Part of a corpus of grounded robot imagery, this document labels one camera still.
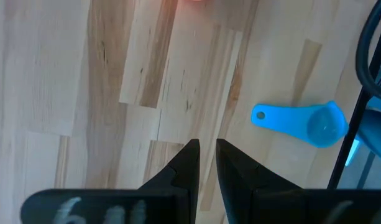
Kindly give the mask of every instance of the black metal frame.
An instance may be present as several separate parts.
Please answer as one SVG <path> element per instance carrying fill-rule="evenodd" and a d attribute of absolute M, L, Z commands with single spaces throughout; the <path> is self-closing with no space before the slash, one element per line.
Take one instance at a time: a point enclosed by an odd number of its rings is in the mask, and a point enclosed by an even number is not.
<path fill-rule="evenodd" d="M 374 55 L 372 57 L 370 63 L 370 73 L 373 79 L 377 78 L 378 72 L 381 68 L 381 35 L 379 37 L 379 41 L 377 43 L 377 47 L 375 48 Z M 336 189 L 341 179 L 342 172 L 345 168 L 345 163 L 347 157 L 351 151 L 351 147 L 353 144 L 353 140 L 356 137 L 356 133 L 359 130 L 360 122 L 362 120 L 365 107 L 367 106 L 368 101 L 371 99 L 371 96 L 362 88 L 359 98 L 357 99 L 356 107 L 353 112 L 351 122 L 349 124 L 349 132 L 344 138 L 342 143 L 341 150 L 339 151 L 339 155 L 329 180 L 329 184 L 327 189 Z"/>

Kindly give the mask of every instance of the black plastic object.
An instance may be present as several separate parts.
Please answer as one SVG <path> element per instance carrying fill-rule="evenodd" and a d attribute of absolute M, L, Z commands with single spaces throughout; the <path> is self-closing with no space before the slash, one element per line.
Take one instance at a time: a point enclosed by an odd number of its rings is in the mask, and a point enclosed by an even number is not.
<path fill-rule="evenodd" d="M 381 223 L 379 190 L 304 190 L 223 139 L 216 163 L 231 224 Z"/>
<path fill-rule="evenodd" d="M 195 223 L 200 144 L 191 140 L 138 190 L 45 190 L 23 204 L 23 224 Z"/>

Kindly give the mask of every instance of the blue measuring scoop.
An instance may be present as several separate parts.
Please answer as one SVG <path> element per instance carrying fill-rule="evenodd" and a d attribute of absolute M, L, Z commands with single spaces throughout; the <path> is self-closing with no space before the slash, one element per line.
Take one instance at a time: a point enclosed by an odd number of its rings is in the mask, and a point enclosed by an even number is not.
<path fill-rule="evenodd" d="M 332 146 L 348 130 L 344 113 L 334 101 L 298 108 L 255 105 L 251 121 L 256 126 L 289 134 L 316 147 Z"/>

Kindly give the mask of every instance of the wooden floor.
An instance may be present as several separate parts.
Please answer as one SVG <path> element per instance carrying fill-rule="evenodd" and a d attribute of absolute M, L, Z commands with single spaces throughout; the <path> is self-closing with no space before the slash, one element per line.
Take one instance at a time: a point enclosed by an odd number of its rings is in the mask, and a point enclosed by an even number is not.
<path fill-rule="evenodd" d="M 0 0 L 0 223 L 18 223 L 42 189 L 138 188 L 191 138 L 198 223 L 227 222 L 216 138 L 302 187 L 326 187 L 340 141 L 317 150 L 253 126 L 250 112 L 336 100 L 349 120 L 373 3 Z"/>

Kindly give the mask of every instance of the light wood grain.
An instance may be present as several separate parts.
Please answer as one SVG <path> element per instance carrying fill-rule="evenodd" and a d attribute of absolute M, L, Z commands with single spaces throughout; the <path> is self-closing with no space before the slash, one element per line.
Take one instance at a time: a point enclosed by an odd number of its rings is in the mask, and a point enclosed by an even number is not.
<path fill-rule="evenodd" d="M 349 121 L 374 2 L 0 0 L 0 223 L 19 223 L 38 190 L 136 189 L 191 138 L 198 223 L 227 223 L 216 138 L 326 187 L 342 140 L 317 149 L 254 126 L 250 112 L 335 100 Z"/>

